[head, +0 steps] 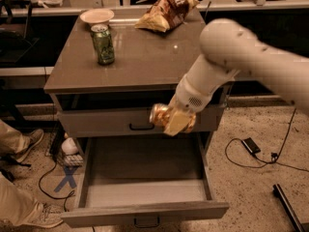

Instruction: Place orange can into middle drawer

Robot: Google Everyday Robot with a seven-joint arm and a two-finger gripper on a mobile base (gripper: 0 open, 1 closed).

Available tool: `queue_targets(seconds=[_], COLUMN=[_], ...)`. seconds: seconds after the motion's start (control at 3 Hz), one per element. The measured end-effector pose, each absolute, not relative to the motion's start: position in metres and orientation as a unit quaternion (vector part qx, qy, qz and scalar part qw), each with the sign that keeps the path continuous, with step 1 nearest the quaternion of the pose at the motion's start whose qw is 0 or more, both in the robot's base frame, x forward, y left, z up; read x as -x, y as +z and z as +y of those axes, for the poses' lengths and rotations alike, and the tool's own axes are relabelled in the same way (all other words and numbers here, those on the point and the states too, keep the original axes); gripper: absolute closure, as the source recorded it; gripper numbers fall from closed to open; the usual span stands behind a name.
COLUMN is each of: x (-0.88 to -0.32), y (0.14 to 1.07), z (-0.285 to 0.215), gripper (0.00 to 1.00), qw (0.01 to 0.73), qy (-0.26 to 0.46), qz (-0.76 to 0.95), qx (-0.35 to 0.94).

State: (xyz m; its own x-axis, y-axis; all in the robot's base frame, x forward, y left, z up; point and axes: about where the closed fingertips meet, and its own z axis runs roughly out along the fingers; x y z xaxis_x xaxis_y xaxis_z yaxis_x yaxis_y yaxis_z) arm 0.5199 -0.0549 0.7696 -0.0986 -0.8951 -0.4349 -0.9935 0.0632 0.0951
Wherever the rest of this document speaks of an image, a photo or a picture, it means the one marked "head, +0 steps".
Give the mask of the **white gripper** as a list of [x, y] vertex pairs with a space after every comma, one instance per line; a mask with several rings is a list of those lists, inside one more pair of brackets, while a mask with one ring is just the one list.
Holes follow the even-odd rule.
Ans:
[[202, 84], [196, 88], [185, 75], [169, 102], [173, 109], [163, 132], [170, 136], [175, 136], [179, 132], [191, 132], [196, 122], [195, 113], [201, 112], [209, 104], [211, 98], [211, 86]]

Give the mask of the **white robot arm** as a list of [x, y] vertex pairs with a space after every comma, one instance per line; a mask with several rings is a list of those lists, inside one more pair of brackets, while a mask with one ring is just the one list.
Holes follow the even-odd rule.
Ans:
[[262, 43], [250, 30], [227, 18], [208, 23], [199, 45], [201, 54], [170, 101], [166, 134], [174, 136], [186, 128], [189, 116], [202, 111], [216, 89], [240, 72], [309, 114], [308, 58]]

